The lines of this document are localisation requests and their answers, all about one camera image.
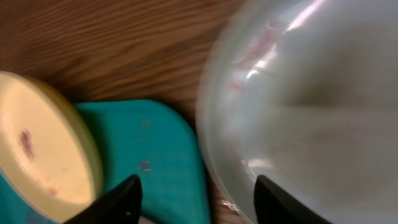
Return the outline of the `light blue plate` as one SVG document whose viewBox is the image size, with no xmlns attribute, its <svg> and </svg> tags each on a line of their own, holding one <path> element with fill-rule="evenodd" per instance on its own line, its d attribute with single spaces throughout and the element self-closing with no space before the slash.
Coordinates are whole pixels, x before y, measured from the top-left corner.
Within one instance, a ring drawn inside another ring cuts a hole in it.
<svg viewBox="0 0 398 224">
<path fill-rule="evenodd" d="M 397 0 L 248 1 L 200 82 L 217 187 L 256 223 L 258 176 L 297 216 L 397 222 Z"/>
</svg>

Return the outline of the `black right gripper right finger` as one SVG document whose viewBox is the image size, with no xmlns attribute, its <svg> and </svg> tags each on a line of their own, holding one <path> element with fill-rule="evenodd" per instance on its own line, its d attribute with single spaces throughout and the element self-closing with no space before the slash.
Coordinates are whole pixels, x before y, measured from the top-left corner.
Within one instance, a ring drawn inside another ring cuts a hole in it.
<svg viewBox="0 0 398 224">
<path fill-rule="evenodd" d="M 254 208 L 258 224 L 331 224 L 264 175 L 256 179 Z"/>
</svg>

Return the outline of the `yellow-green rimmed plate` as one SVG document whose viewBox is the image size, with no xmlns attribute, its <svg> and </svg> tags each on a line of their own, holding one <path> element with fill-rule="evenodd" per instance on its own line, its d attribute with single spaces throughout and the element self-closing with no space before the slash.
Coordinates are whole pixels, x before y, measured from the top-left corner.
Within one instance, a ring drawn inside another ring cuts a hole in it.
<svg viewBox="0 0 398 224">
<path fill-rule="evenodd" d="M 1 173 L 22 199 L 64 223 L 103 189 L 99 151 L 76 109 L 34 78 L 1 72 Z"/>
</svg>

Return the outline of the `blue plastic tray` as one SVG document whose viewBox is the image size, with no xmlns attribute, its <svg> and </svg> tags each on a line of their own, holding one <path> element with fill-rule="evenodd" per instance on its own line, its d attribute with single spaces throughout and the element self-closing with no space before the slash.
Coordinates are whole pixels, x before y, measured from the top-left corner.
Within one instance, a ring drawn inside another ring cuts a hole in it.
<svg viewBox="0 0 398 224">
<path fill-rule="evenodd" d="M 100 154 L 104 182 L 97 199 L 137 174 L 143 194 L 140 219 L 173 224 L 211 221 L 197 140 L 181 116 L 151 100 L 73 107 Z M 1 223 L 59 222 L 25 202 L 1 173 Z"/>
</svg>

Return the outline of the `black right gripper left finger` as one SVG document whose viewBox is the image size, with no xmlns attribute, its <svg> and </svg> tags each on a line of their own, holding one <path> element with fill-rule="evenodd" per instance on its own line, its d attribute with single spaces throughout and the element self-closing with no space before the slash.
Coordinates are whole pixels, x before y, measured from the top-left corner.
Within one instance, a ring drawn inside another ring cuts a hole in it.
<svg viewBox="0 0 398 224">
<path fill-rule="evenodd" d="M 138 224 L 142 198 L 141 179 L 133 174 L 65 224 Z"/>
</svg>

